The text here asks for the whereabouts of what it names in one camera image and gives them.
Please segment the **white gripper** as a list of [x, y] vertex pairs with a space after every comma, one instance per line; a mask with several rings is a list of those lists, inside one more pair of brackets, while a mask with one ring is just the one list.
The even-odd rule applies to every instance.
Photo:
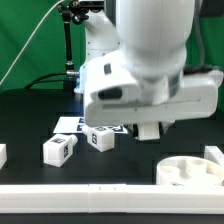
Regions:
[[114, 51], [88, 63], [85, 122], [94, 127], [208, 117], [217, 108], [222, 81], [223, 72], [215, 68], [141, 83], [119, 63]]

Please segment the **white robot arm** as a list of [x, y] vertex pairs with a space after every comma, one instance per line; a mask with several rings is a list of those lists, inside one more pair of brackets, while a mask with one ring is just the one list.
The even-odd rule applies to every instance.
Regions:
[[185, 76], [195, 0], [116, 0], [117, 50], [89, 61], [89, 126], [203, 118], [217, 108], [223, 74]]

